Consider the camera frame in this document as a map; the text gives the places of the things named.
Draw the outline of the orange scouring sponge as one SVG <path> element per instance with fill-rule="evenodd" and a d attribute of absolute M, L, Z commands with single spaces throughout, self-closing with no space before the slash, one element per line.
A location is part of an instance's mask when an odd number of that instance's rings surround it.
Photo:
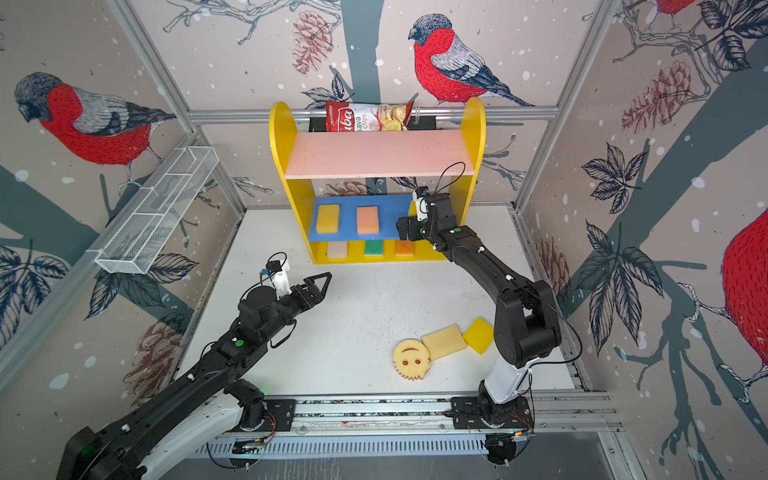
<path fill-rule="evenodd" d="M 395 256 L 398 258 L 414 257 L 415 243 L 409 240 L 396 240 L 394 243 Z"/>

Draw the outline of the green scouring sponge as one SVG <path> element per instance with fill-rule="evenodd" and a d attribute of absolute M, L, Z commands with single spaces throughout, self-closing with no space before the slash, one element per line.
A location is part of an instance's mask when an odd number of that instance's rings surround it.
<path fill-rule="evenodd" d="M 369 240 L 365 242 L 365 247 L 364 247 L 365 257 L 382 257 L 383 255 L 384 255 L 383 240 Z"/>

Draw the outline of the salmon pink sponge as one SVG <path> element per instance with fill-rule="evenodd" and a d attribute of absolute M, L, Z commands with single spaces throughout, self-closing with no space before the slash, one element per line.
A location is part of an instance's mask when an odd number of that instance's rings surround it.
<path fill-rule="evenodd" d="M 379 211 L 377 206 L 363 206 L 356 209 L 357 234 L 359 236 L 378 235 L 380 232 Z"/>

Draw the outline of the pale pink sponge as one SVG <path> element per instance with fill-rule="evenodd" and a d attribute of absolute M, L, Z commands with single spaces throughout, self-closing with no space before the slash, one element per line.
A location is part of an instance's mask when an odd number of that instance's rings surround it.
<path fill-rule="evenodd" d="M 330 260 L 346 259 L 348 257 L 348 243 L 346 241 L 329 242 L 326 255 Z"/>

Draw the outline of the yellow rectangular sponge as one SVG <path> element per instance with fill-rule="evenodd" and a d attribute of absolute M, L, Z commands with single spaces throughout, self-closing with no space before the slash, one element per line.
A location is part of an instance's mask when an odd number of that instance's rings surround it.
<path fill-rule="evenodd" d="M 318 235 L 334 235 L 339 232 L 340 205 L 321 204 L 317 209 L 315 231 Z"/>

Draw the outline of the cream beige sponge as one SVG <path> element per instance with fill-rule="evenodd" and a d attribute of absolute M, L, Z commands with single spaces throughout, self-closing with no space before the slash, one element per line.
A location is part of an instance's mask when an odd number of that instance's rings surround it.
<path fill-rule="evenodd" d="M 456 324 L 423 336 L 421 342 L 427 348 L 432 362 L 462 351 L 467 347 L 467 343 Z"/>

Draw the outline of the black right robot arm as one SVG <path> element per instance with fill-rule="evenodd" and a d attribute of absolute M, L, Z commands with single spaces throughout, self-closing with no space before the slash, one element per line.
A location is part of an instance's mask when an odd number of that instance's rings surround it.
<path fill-rule="evenodd" d="M 494 301 L 493 341 L 500 358 L 479 387 L 479 399 L 506 406 L 523 393 L 530 368 L 562 341 L 558 309 L 549 284 L 532 281 L 493 254 L 477 233 L 458 223 L 450 196 L 426 187 L 413 192 L 417 214 L 397 220 L 399 238 L 426 241 L 466 271 Z"/>

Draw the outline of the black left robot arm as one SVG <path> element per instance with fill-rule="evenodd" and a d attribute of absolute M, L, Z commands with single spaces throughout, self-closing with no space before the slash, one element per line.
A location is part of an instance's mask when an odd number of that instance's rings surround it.
<path fill-rule="evenodd" d="M 268 351 L 272 338 L 296 317 L 320 304 L 332 274 L 308 277 L 281 298 L 259 285 L 247 291 L 230 330 L 184 377 L 171 382 L 137 410 L 95 432 L 86 427 L 67 442 L 59 479 L 138 479 L 147 472 L 140 464 L 153 447 L 187 419 L 193 410 L 226 389 L 243 391 L 241 381 Z"/>

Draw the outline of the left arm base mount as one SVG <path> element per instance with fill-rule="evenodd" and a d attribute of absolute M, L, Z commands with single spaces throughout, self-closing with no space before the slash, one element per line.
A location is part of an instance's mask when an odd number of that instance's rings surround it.
<path fill-rule="evenodd" d="M 266 398 L 243 408 L 236 430 L 241 432 L 282 433 L 293 425 L 297 402 L 294 399 Z"/>

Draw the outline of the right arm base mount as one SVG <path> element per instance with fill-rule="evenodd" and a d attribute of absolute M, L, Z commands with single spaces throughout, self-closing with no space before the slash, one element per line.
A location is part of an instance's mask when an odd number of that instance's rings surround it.
<path fill-rule="evenodd" d="M 450 399 L 448 416 L 458 430 L 518 429 L 531 430 L 533 414 L 528 399 L 519 396 L 503 404 L 494 403 L 487 394 Z"/>

